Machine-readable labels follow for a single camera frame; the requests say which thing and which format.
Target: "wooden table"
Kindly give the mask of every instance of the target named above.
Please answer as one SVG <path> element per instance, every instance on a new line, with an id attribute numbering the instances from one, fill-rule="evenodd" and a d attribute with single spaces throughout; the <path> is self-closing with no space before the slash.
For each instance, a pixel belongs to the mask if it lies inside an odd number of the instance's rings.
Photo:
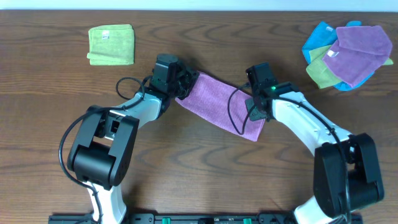
<path id="1" fill-rule="evenodd" d="M 398 66 L 377 70 L 361 88 L 319 90 L 301 52 L 320 21 L 382 25 L 398 62 L 398 14 L 351 12 L 0 12 L 0 223 L 46 223 L 53 213 L 92 210 L 86 189 L 58 163 L 59 140 L 87 107 L 122 103 L 115 83 L 144 78 L 159 53 L 176 54 L 234 85 L 269 62 L 311 104 L 352 133 L 375 140 L 386 197 L 361 211 L 366 223 L 398 222 Z M 131 66 L 90 66 L 88 29 L 132 24 Z M 132 94 L 133 84 L 125 84 Z M 76 134 L 66 143 L 65 157 Z M 258 142 L 230 134 L 172 103 L 139 130 L 123 181 L 126 204 L 159 213 L 292 210 L 312 193 L 313 157 L 284 125 L 266 123 Z"/>

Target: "robotic arm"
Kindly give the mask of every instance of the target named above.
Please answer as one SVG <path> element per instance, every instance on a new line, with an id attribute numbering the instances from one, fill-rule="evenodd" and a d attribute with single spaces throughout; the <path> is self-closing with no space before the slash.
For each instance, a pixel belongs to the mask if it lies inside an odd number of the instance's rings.
<path id="1" fill-rule="evenodd" d="M 268 64 L 263 63 L 246 70 L 253 93 L 253 98 L 247 100 L 246 105 L 248 110 L 255 107 L 250 119 L 276 119 L 284 123 L 315 155 L 315 196 L 293 213 L 262 213 L 257 217 L 126 215 L 120 183 L 129 167 L 137 130 L 164 113 L 175 97 L 181 100 L 187 97 L 198 78 L 197 71 L 184 65 L 177 57 L 166 54 L 158 55 L 152 72 L 153 77 L 149 87 L 145 88 L 145 94 L 140 89 L 133 99 L 117 107 L 127 107 L 139 101 L 144 94 L 139 104 L 126 110 L 95 113 L 84 119 L 70 151 L 68 169 L 75 172 L 79 181 L 97 191 L 102 208 L 101 223 L 170 224 L 178 221 L 181 224 L 323 224 L 347 212 L 345 193 L 349 193 L 348 198 L 351 199 L 349 213 L 382 200 L 384 190 L 373 140 L 367 134 L 354 136 L 333 124 L 313 108 L 293 84 L 278 84 Z M 97 108 L 99 106 L 91 106 L 88 111 Z M 94 141 L 94 136 L 110 139 L 113 143 L 111 147 L 102 145 Z M 343 178 L 343 165 L 346 162 L 355 164 L 355 169 L 347 176 L 349 191 L 346 191 L 346 180 Z M 50 216 L 49 224 L 91 223 L 87 220 L 90 216 L 93 221 L 98 221 L 100 213 L 94 192 L 88 191 L 94 207 L 93 214 Z"/>

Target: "folded green cloth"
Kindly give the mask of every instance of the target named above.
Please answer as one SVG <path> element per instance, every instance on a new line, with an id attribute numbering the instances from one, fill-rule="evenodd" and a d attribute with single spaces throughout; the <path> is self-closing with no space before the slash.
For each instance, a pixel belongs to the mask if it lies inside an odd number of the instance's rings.
<path id="1" fill-rule="evenodd" d="M 331 45 L 327 45 L 310 51 L 311 64 L 306 71 L 319 88 L 326 88 L 341 82 L 322 60 L 330 47 Z"/>
<path id="2" fill-rule="evenodd" d="M 134 30 L 130 24 L 94 27 L 88 31 L 90 65 L 132 65 Z"/>

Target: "stacked cloth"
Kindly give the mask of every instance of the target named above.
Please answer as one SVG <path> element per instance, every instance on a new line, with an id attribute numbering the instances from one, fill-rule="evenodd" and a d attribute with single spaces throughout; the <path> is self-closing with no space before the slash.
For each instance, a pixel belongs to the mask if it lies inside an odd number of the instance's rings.
<path id="1" fill-rule="evenodd" d="M 360 26 L 351 21 L 346 27 L 332 28 L 321 22 L 303 46 L 309 63 L 307 72 L 319 88 L 334 85 L 348 91 L 361 86 L 389 59 L 392 43 L 381 26 Z"/>
<path id="2" fill-rule="evenodd" d="M 132 65 L 134 30 L 130 24 L 106 25 L 88 31 L 90 65 Z"/>

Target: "pile of cloths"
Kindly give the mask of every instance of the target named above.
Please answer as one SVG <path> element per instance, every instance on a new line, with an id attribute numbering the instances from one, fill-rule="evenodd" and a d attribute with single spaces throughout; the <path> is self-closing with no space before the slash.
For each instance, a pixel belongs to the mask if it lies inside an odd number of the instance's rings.
<path id="1" fill-rule="evenodd" d="M 349 91 L 361 86 L 381 65 L 392 65 L 392 42 L 381 26 L 346 27 L 321 22 L 303 46 L 307 73 L 319 88 Z"/>

